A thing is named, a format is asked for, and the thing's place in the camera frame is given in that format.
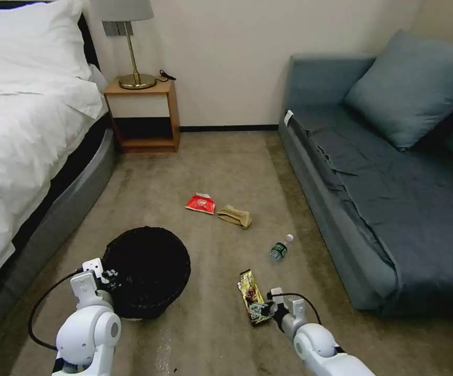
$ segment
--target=plastic water bottle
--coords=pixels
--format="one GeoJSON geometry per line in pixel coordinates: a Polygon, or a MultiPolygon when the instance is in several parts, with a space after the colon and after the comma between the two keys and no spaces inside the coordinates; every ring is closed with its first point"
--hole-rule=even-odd
{"type": "Polygon", "coordinates": [[[293,235],[287,234],[283,243],[278,242],[272,247],[270,250],[270,256],[272,256],[274,260],[282,259],[288,252],[288,244],[291,243],[293,239],[293,235]]]}

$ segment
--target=carpet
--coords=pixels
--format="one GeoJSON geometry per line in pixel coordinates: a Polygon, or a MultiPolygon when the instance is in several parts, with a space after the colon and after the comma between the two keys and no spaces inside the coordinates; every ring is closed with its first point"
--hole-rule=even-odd
{"type": "MultiPolygon", "coordinates": [[[[276,132],[185,133],[177,154],[122,156],[85,221],[0,326],[0,375],[51,373],[55,353],[27,337],[32,305],[140,226],[174,232],[188,248],[192,274],[161,317],[123,321],[114,376],[309,375],[275,322],[249,324],[236,286],[248,268],[263,293],[281,286],[309,297],[337,342],[378,376],[453,375],[453,320],[380,319],[352,308],[276,132]],[[195,192],[218,208],[248,210],[251,227],[186,210],[195,192]],[[287,233],[295,237],[287,256],[272,262],[270,248],[287,233]]],[[[63,284],[39,310],[36,334],[54,342],[74,309],[63,284]]],[[[310,310],[307,316],[313,319],[310,310]]]]}

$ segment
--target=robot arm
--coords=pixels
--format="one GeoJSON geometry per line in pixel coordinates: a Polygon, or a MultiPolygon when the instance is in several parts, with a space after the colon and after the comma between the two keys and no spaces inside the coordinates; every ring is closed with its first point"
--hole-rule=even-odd
{"type": "Polygon", "coordinates": [[[115,346],[121,335],[121,319],[113,312],[110,295],[98,290],[103,283],[101,260],[82,265],[84,272],[70,280],[79,299],[74,312],[59,329],[58,353],[53,376],[110,376],[115,346]]]}
{"type": "Polygon", "coordinates": [[[277,296],[281,293],[278,287],[268,294],[269,299],[273,298],[270,314],[310,371],[316,376],[374,376],[363,362],[341,349],[330,331],[307,322],[305,300],[292,301],[291,313],[284,297],[277,296]]]}

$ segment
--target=sofa armrest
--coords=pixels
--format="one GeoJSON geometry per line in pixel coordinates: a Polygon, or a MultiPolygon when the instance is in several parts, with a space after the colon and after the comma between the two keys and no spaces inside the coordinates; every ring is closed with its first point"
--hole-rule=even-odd
{"type": "Polygon", "coordinates": [[[292,55],[285,86],[284,108],[338,104],[374,62],[367,54],[292,55]]]}

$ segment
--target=brass lamp base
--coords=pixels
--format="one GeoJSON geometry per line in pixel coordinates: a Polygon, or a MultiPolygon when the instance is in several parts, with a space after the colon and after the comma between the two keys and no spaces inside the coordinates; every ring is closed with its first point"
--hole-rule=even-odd
{"type": "Polygon", "coordinates": [[[155,77],[147,74],[138,74],[139,82],[136,79],[135,75],[127,75],[119,77],[118,84],[123,89],[129,90],[141,90],[148,89],[149,87],[155,86],[157,80],[155,77]]]}

